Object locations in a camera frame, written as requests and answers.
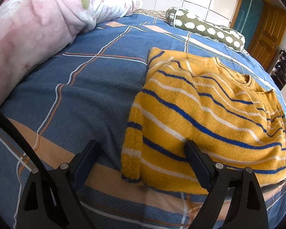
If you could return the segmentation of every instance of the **blue bedsheet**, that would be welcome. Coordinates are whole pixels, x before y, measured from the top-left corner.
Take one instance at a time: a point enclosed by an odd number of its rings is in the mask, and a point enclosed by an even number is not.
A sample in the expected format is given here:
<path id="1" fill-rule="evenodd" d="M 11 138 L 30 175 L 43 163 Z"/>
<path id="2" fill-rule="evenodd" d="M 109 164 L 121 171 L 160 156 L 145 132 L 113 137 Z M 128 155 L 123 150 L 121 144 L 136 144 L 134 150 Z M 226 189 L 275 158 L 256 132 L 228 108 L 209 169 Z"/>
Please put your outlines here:
<path id="1" fill-rule="evenodd" d="M 265 90 L 275 89 L 284 103 L 270 76 L 251 56 L 153 17 L 133 14 L 79 35 L 26 76 L 1 111 L 48 169 L 70 160 L 91 139 L 101 144 L 101 156 L 78 192 L 96 228 L 187 228 L 205 199 L 204 195 L 137 186 L 120 178 L 127 119 L 144 85 L 152 47 L 217 56 L 227 67 L 252 75 Z M 16 225 L 19 198 L 33 167 L 0 129 L 0 214 L 11 228 Z M 269 225 L 274 228 L 286 213 L 286 181 L 263 191 Z M 219 217 L 216 227 L 223 219 Z"/>

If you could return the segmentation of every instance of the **wrinkled fabric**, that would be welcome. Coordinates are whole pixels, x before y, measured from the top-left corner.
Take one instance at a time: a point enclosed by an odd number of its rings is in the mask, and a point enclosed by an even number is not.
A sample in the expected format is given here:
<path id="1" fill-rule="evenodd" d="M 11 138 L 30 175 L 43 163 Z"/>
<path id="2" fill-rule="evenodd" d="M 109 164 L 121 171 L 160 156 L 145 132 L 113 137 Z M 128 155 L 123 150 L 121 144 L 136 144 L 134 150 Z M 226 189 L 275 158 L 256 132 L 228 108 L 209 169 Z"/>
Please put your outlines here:
<path id="1" fill-rule="evenodd" d="M 78 33 L 141 5 L 141 0 L 7 0 L 0 7 L 0 105 L 28 71 Z"/>

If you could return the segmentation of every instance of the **patterned pillow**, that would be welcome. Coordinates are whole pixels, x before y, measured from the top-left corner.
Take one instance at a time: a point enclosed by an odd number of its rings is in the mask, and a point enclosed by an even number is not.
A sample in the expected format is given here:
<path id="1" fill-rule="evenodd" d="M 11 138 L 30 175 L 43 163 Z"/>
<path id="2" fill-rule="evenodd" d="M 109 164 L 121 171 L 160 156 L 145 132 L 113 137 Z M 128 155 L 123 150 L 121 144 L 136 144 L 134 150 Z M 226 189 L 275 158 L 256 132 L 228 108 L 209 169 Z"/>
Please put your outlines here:
<path id="1" fill-rule="evenodd" d="M 245 37 L 242 34 L 234 29 L 206 22 L 185 8 L 171 7 L 166 11 L 165 16 L 172 27 L 219 41 L 237 52 L 244 49 Z"/>

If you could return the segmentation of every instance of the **yellow striped sweater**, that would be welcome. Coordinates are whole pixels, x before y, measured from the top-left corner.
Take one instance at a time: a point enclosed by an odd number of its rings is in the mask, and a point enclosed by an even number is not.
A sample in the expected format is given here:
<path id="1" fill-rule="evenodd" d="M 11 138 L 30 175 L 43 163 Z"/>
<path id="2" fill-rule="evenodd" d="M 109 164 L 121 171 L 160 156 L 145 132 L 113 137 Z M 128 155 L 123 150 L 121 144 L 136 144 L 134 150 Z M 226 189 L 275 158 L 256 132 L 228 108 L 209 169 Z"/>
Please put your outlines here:
<path id="1" fill-rule="evenodd" d="M 273 90 L 218 58 L 153 48 L 130 110 L 122 177 L 167 191 L 206 194 L 184 144 L 229 168 L 254 169 L 261 186 L 286 178 L 286 119 Z"/>

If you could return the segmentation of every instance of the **plaid bedsheet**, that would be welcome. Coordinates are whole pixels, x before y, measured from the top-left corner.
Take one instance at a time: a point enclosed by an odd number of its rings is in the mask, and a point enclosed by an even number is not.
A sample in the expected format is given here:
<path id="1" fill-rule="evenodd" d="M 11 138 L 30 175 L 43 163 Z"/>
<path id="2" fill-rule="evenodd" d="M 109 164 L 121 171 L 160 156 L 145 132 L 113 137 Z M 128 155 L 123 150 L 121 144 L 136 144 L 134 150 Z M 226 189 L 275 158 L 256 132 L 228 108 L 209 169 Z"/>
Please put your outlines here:
<path id="1" fill-rule="evenodd" d="M 123 181 L 121 147 L 130 107 L 145 82 L 152 47 L 217 56 L 267 90 L 281 93 L 252 57 L 224 44 L 133 14 L 97 25 L 37 67 L 14 89 L 1 111 L 34 148 L 47 169 L 69 162 L 91 140 L 102 153 L 79 199 L 96 228 L 187 228 L 205 195 L 172 193 Z M 0 214 L 15 228 L 19 199 L 33 163 L 0 129 Z M 286 181 L 263 188 L 270 228 L 286 213 Z M 216 228 L 229 207 L 224 203 Z"/>

